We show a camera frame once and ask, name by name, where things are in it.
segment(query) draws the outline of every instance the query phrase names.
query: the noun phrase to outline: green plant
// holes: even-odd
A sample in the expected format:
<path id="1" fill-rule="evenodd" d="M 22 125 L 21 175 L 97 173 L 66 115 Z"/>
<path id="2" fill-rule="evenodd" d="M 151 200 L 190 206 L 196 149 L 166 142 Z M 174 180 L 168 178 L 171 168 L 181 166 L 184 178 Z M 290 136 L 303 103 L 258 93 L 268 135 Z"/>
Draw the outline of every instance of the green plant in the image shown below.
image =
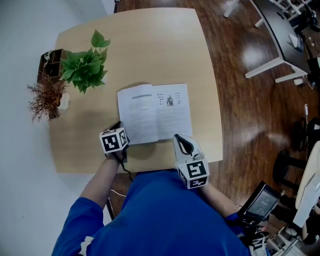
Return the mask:
<path id="1" fill-rule="evenodd" d="M 66 59 L 61 59 L 63 75 L 60 80 L 66 80 L 68 84 L 73 82 L 74 87 L 78 87 L 84 94 L 88 87 L 104 85 L 102 78 L 107 73 L 104 63 L 110 42 L 110 39 L 105 40 L 104 36 L 95 30 L 91 39 L 94 51 L 92 47 L 88 51 L 66 51 Z"/>

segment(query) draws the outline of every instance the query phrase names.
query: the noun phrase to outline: black chair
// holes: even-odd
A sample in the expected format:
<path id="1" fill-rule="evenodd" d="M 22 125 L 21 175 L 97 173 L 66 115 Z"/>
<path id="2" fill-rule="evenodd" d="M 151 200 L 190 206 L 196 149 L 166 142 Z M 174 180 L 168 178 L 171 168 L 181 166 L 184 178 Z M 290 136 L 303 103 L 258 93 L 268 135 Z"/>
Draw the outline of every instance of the black chair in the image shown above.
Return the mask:
<path id="1" fill-rule="evenodd" d="M 315 117 L 308 124 L 305 118 L 301 118 L 303 125 L 300 128 L 295 129 L 295 134 L 293 135 L 295 141 L 293 142 L 294 149 L 299 152 L 307 149 L 307 159 L 310 156 L 310 153 L 316 144 L 317 141 L 320 141 L 320 129 L 315 129 L 315 127 L 320 126 L 320 119 Z M 306 160 L 296 159 L 290 156 L 288 150 L 282 150 L 273 166 L 272 177 L 273 180 L 277 183 L 281 183 L 294 191 L 299 190 L 299 185 L 294 184 L 287 179 L 285 179 L 286 174 L 288 173 L 289 166 L 298 167 L 301 170 L 305 170 L 307 165 Z"/>

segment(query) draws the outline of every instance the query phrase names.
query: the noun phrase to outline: black and white marker cube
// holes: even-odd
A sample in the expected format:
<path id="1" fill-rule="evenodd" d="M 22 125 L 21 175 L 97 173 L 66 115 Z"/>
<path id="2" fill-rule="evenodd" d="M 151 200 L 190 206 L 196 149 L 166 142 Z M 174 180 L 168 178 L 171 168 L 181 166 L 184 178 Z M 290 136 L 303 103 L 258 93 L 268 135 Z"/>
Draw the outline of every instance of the black and white marker cube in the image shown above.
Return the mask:
<path id="1" fill-rule="evenodd" d="M 209 166 L 206 159 L 176 163 L 178 175 L 188 189 L 204 186 L 209 180 Z"/>
<path id="2" fill-rule="evenodd" d="M 111 129 L 99 134 L 101 146 L 105 154 L 121 151 L 128 145 L 125 129 Z"/>

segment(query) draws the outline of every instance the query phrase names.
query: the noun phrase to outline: plant pot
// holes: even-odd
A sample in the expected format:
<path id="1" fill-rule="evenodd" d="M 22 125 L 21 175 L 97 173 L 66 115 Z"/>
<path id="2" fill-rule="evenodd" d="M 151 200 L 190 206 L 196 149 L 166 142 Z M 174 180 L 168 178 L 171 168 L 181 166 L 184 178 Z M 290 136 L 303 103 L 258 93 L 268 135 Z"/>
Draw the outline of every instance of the plant pot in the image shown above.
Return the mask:
<path id="1" fill-rule="evenodd" d="M 58 110 L 66 110 L 69 107 L 70 94 L 64 93 L 60 99 L 60 105 L 57 107 Z"/>

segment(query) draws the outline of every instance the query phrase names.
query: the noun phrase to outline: black desk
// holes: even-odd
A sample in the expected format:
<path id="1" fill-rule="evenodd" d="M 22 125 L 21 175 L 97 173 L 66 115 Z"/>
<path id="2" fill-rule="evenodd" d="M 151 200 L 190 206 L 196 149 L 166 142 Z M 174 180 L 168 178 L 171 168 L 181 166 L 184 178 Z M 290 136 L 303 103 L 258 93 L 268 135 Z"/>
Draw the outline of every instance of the black desk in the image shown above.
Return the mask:
<path id="1" fill-rule="evenodd" d="M 290 65 L 294 70 L 294 73 L 277 78 L 275 80 L 276 83 L 309 74 L 310 69 L 307 63 L 307 58 L 303 52 L 294 48 L 289 34 L 295 36 L 296 33 L 287 18 L 284 16 L 282 10 L 269 0 L 250 1 L 264 21 L 266 28 L 274 41 L 279 57 L 246 73 L 245 77 L 253 77 L 282 63 Z M 231 14 L 238 2 L 239 0 L 233 0 L 232 4 L 224 14 L 226 18 Z"/>

